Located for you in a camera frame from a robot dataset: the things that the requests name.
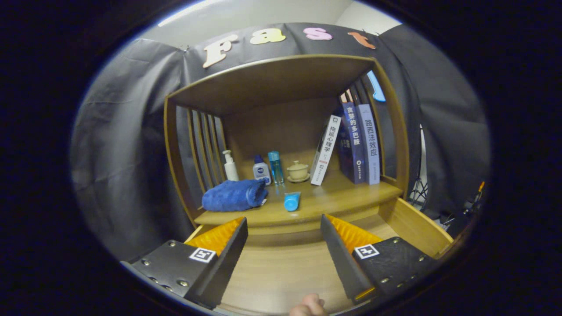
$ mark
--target rolled towel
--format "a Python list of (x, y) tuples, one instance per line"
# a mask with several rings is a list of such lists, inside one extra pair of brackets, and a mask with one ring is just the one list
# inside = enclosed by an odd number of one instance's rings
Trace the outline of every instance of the rolled towel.
[(209, 211), (245, 211), (260, 206), (268, 195), (266, 179), (226, 180), (203, 195), (203, 208)]

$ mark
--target saucer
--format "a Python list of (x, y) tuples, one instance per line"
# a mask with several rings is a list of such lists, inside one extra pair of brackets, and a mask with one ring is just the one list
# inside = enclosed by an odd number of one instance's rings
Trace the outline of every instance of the saucer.
[(307, 181), (308, 179), (310, 179), (310, 173), (308, 173), (308, 175), (306, 175), (306, 178), (300, 179), (300, 180), (293, 180), (293, 178), (291, 178), (291, 176), (287, 177), (287, 180), (291, 181), (292, 183), (301, 183), (301, 182)]

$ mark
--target book spine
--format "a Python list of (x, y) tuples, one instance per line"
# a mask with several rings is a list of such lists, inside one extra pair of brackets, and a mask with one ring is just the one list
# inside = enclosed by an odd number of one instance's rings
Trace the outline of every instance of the book spine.
[(365, 152), (365, 182), (369, 183), (369, 185), (377, 184), (380, 182), (379, 144), (371, 105), (359, 104), (357, 106), (357, 115), (361, 121)]
[(351, 154), (353, 157), (353, 182), (355, 184), (365, 182), (365, 167), (364, 167), (364, 153), (363, 153), (363, 139), (362, 132), (355, 111), (353, 102), (346, 102), (343, 104), (345, 118), (347, 120), (346, 127), (348, 129)]
[(313, 167), (314, 171), (310, 179), (310, 183), (314, 185), (321, 185), (326, 174), (326, 169), (332, 156), (332, 151), (336, 145), (336, 137), (339, 130), (341, 118), (335, 115), (330, 116), (328, 126), (324, 132), (324, 137), (321, 146), (319, 146), (316, 155), (314, 156)]

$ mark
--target wooden shelf top panel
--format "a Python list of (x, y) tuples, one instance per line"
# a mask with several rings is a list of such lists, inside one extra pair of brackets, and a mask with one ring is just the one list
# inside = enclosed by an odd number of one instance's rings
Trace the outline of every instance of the wooden shelf top panel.
[(375, 65), (372, 58), (296, 55), (250, 62), (205, 77), (168, 97), (216, 116), (311, 98), (337, 97)]
[[(310, 180), (303, 183), (285, 181), (285, 185), (267, 187), (267, 202), (242, 212), (205, 211), (195, 219), (197, 224), (221, 225), (240, 216), (248, 220), (248, 227), (274, 227), (305, 222), (319, 222), (322, 214), (342, 216), (399, 197), (402, 190), (380, 182), (372, 186), (366, 183), (353, 184), (341, 172), (332, 171), (326, 174), (321, 186), (313, 186)], [(298, 209), (289, 212), (283, 202), (285, 193), (301, 192)]]

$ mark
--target finger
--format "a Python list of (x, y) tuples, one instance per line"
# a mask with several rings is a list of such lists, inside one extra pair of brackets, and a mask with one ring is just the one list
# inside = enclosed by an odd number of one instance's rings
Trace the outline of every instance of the finger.
[(291, 309), (289, 316), (314, 316), (310, 308), (304, 304), (299, 304)]
[(307, 294), (302, 298), (303, 304), (318, 304), (320, 301), (320, 296), (317, 293)]
[(303, 304), (309, 307), (313, 316), (327, 316), (326, 310), (320, 304), (318, 294), (308, 294), (302, 299)]

